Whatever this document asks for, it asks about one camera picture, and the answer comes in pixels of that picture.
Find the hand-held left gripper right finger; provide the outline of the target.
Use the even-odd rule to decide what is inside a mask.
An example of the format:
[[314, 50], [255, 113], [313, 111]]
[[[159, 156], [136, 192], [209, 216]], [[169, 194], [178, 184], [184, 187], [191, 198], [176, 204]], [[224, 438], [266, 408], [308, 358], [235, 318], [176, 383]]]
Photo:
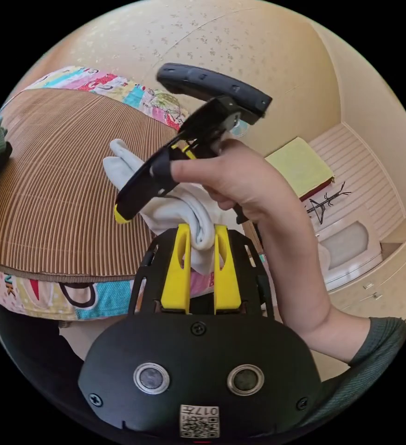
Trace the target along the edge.
[[229, 233], [224, 225], [215, 225], [213, 275], [214, 311], [237, 311], [241, 296]]

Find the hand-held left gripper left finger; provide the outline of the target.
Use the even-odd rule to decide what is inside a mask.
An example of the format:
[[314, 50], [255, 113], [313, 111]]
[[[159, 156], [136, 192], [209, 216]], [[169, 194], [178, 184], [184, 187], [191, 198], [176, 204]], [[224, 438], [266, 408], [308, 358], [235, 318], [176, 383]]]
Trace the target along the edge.
[[190, 227], [179, 224], [161, 296], [166, 311], [188, 312], [190, 307]]

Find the person's right hand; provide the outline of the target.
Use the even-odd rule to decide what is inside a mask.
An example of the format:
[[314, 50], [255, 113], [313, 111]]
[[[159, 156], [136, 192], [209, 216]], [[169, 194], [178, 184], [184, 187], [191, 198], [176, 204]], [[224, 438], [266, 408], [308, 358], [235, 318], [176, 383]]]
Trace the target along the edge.
[[202, 185], [224, 210], [238, 204], [257, 225], [266, 253], [275, 248], [294, 257], [316, 255], [313, 226], [284, 177], [239, 140], [223, 140], [218, 151], [211, 159], [173, 161], [173, 180]]

